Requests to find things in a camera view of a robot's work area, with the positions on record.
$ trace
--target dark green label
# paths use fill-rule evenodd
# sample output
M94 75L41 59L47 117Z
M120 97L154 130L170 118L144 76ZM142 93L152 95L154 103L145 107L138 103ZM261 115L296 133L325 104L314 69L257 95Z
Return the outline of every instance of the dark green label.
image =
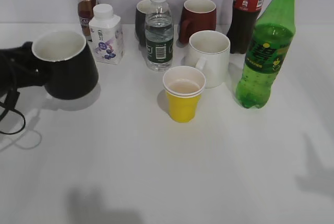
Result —
M173 39L167 42L153 42L146 39L148 60L154 63L165 63L173 57Z
M269 43L253 36L245 57L246 65L263 74L273 74L281 69L291 40Z

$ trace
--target green plastic bottle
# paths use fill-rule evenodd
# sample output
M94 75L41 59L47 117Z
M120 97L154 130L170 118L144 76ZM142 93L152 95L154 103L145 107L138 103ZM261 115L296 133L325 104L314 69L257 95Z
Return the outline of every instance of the green plastic bottle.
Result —
M236 88L243 107L261 108L267 103L295 33L294 0L272 0L255 24Z

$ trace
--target paper cup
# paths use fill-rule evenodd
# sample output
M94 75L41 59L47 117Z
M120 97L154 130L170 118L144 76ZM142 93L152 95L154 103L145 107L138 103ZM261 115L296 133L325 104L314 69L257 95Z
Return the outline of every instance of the paper cup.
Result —
M180 123L195 117L197 103L204 90L204 74L190 66L177 66L163 76L163 86L169 102L170 117Z

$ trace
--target bottle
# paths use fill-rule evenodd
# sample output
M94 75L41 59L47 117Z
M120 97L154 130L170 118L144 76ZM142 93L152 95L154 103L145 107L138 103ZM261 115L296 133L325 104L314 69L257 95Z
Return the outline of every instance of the bottle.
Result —
M89 41L91 41L91 36L88 23L94 16L93 8L97 3L97 0L78 0L78 15L82 32Z
M272 0L255 24L236 98L245 108L263 107L292 38L295 0Z
M165 71L172 65L174 27L166 0L151 0L145 18L147 66Z
M117 65L124 55L121 18L109 4L99 4L93 12L89 28L96 60Z
M232 22L226 35L231 41L231 53L246 53L263 1L233 0Z

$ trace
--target black cable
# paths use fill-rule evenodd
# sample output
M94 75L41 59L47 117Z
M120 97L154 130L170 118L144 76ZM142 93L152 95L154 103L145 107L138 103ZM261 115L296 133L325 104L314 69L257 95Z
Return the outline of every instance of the black cable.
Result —
M12 88L8 91L8 94L7 94L6 99L5 99L5 103L0 102L0 106L2 106L5 109L0 114L0 122L8 114L9 111L12 111L12 112L16 113L23 118L23 126L21 127L21 129L19 129L16 132L13 132L13 133L5 133L3 131L0 131L0 134L13 135L13 134L17 134L17 133L21 132L26 127L26 118L20 111L15 109L15 105L16 105L16 102L17 102L19 96L20 96L20 93L17 91L17 78L16 78L14 68L12 66L12 63L8 60L8 58L3 53L0 53L0 56L7 63L8 67L10 69L11 76L12 76L12 81L13 81Z
M3 104L2 102L0 102L0 106L2 106L3 108L6 108L6 105ZM14 134L18 134L18 133L20 133L23 129L25 129L25 127L26 127L26 118L25 118L25 116L24 116L20 111L14 109L14 108L13 108L13 109L9 109L8 111L12 111L13 113L16 113L16 114L20 115L20 116L22 117L22 119L23 119L23 125L22 125L22 127L21 127L18 131L16 131L16 132L13 132L13 133L5 133L5 132L3 132L3 131L0 130L0 134L6 134L6 135L14 135Z

